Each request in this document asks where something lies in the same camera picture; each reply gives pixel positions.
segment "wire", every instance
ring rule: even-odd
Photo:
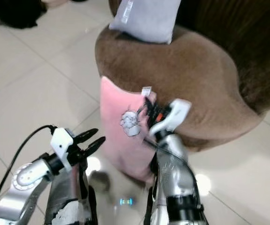
[[[38,129],[36,129],[34,132],[32,132],[32,133],[24,140],[24,142],[23,142],[23,143],[21,144],[21,146],[18,148],[18,150],[17,150],[16,154],[14,155],[14,157],[13,157],[13,159],[12,159],[10,165],[8,166],[7,171],[6,171],[5,174],[4,174],[4,177],[3,177],[3,179],[2,179],[2,181],[1,181],[1,183],[0,183],[0,192],[1,192],[1,189],[2,189],[2,187],[3,187],[3,185],[4,185],[4,182],[6,181],[6,179],[7,179],[7,177],[8,177],[8,174],[10,173],[10,171],[11,171],[11,169],[12,169],[12,167],[13,167],[13,165],[14,165],[14,163],[15,163],[15,161],[16,161],[18,155],[19,155],[19,153],[21,152],[22,148],[24,147],[24,145],[25,145],[25,144],[26,144],[26,143],[27,143],[27,142],[28,142],[28,141],[29,141],[29,140],[30,140],[37,132],[39,132],[40,130],[43,130],[43,129],[45,129],[45,128],[49,128],[50,131],[51,131],[51,134],[53,134],[54,130],[56,129],[56,127],[53,126],[53,125],[45,125],[45,126],[42,126],[42,127],[38,128]]]

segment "pink pillow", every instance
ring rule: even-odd
[[[154,150],[143,143],[148,135],[148,118],[144,113],[137,117],[145,96],[124,91],[106,77],[101,79],[100,90],[101,121],[107,138],[102,146],[104,155],[123,173],[137,180],[152,182],[149,164]],[[150,92],[148,98],[155,102],[156,94]]]

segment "brown sofa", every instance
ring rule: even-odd
[[[119,3],[109,1],[113,15]],[[106,27],[95,53],[100,75],[122,89],[192,102],[177,130],[191,150],[242,136],[270,110],[270,0],[182,0],[170,45]]]

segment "pillow tag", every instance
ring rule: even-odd
[[[148,97],[152,91],[152,87],[143,87],[141,91],[141,95]]]
[[[129,17],[130,17],[130,14],[131,14],[131,8],[133,7],[133,3],[134,3],[133,0],[129,0],[127,2],[127,6],[126,6],[125,11],[123,13],[123,17],[121,19],[121,22],[127,23],[127,21],[129,20]]]

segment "robotic arm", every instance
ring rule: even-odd
[[[65,168],[67,172],[71,171],[72,166],[86,160],[103,144],[105,137],[91,143],[86,150],[81,150],[77,145],[91,138],[97,131],[91,129],[74,136],[68,129],[55,129],[50,142],[55,153],[45,153],[14,173],[10,189],[0,200],[0,225],[27,224],[39,195],[60,170]]]
[[[168,107],[152,106],[148,125],[156,137],[156,155],[151,169],[157,179],[153,190],[151,212],[144,225],[207,225],[200,202],[195,176],[187,164],[188,155],[180,137],[173,133],[186,118],[191,103],[176,99]]]

